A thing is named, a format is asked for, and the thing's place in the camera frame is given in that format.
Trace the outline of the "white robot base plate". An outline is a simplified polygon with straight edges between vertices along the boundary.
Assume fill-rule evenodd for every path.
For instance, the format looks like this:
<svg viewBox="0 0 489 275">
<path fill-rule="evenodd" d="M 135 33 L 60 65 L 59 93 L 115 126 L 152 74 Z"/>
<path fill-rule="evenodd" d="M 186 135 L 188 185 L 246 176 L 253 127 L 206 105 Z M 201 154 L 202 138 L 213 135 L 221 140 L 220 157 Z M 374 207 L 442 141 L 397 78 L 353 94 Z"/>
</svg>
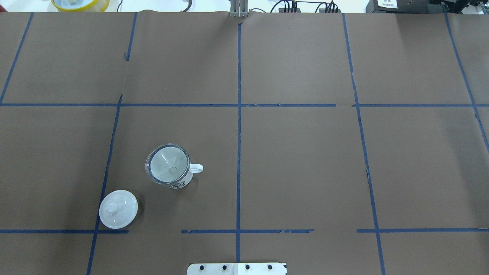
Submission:
<svg viewBox="0 0 489 275">
<path fill-rule="evenodd" d="M 187 268 L 187 275 L 287 275 L 286 263 L 194 263 Z"/>
</svg>

